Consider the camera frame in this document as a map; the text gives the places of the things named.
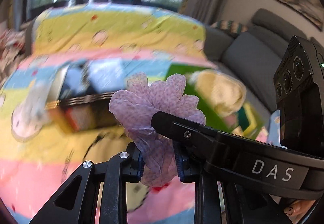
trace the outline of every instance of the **purple fabric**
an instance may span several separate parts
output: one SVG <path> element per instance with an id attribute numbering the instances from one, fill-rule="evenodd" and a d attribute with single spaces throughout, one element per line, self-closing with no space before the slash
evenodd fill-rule
<path id="1" fill-rule="evenodd" d="M 177 175 L 172 140 L 151 127 L 152 116 L 164 111 L 205 124 L 206 118 L 197 110 L 198 97 L 183 95 L 186 77 L 174 74 L 166 81 L 148 85 L 145 73 L 132 76 L 127 90 L 117 91 L 111 98 L 109 111 L 125 128 L 125 132 L 142 152 L 145 161 L 141 182 L 161 187 Z"/>

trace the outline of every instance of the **gray sofa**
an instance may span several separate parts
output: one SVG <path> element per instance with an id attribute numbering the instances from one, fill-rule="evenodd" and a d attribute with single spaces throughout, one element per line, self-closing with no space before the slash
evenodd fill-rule
<path id="1" fill-rule="evenodd" d="M 204 52 L 219 69 L 241 80 L 247 87 L 247 100 L 268 126 L 276 107 L 273 85 L 275 73 L 292 35 L 306 35 L 272 12 L 259 9 L 247 32 L 236 39 L 219 29 L 206 26 Z"/>

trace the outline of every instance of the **camera lens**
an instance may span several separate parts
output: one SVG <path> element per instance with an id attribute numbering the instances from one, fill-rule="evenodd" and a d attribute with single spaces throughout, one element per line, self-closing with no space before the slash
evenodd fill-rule
<path id="1" fill-rule="evenodd" d="M 291 76 L 290 73 L 288 71 L 286 71 L 283 77 L 283 88 L 285 89 L 285 92 L 288 93 L 291 91 Z"/>
<path id="2" fill-rule="evenodd" d="M 297 79 L 301 79 L 303 76 L 304 68 L 303 63 L 301 62 L 300 58 L 295 58 L 294 60 L 294 74 Z"/>
<path id="3" fill-rule="evenodd" d="M 278 96 L 278 98 L 281 97 L 281 85 L 280 85 L 280 83 L 277 84 L 277 96 Z"/>

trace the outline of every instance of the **screw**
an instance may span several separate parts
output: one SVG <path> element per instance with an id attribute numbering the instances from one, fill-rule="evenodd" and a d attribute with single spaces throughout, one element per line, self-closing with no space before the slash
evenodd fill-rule
<path id="1" fill-rule="evenodd" d="M 189 139 L 191 137 L 191 132 L 185 131 L 183 136 L 184 138 Z"/>
<path id="2" fill-rule="evenodd" d="M 92 163 L 91 163 L 90 161 L 85 161 L 85 162 L 82 164 L 82 166 L 83 166 L 84 168 L 89 168 L 89 167 L 92 166 Z"/>
<path id="3" fill-rule="evenodd" d="M 120 158 L 127 158 L 127 157 L 129 157 L 129 153 L 127 153 L 127 152 L 122 152 L 122 153 L 119 154 L 119 157 L 120 157 Z"/>

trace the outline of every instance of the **triangular cutout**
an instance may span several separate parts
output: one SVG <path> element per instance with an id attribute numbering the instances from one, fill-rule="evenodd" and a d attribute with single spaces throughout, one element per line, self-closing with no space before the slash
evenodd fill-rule
<path id="1" fill-rule="evenodd" d="M 67 210 L 72 210 L 76 202 L 81 180 L 81 176 L 76 176 L 55 200 L 55 206 L 65 208 Z"/>

